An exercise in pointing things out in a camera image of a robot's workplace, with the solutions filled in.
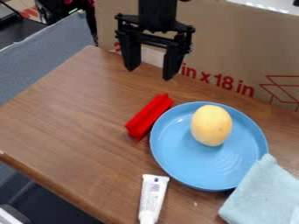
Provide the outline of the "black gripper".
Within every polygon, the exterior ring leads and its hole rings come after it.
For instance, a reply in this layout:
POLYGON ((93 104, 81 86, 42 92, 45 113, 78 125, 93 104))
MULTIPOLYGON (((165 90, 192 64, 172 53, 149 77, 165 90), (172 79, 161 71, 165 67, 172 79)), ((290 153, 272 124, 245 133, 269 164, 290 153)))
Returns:
POLYGON ((178 0, 137 0, 137 13, 117 13, 118 39, 125 69, 133 71, 141 63, 141 45, 165 49, 162 79, 168 81, 181 67, 184 55, 192 49, 194 28, 176 20, 178 0))

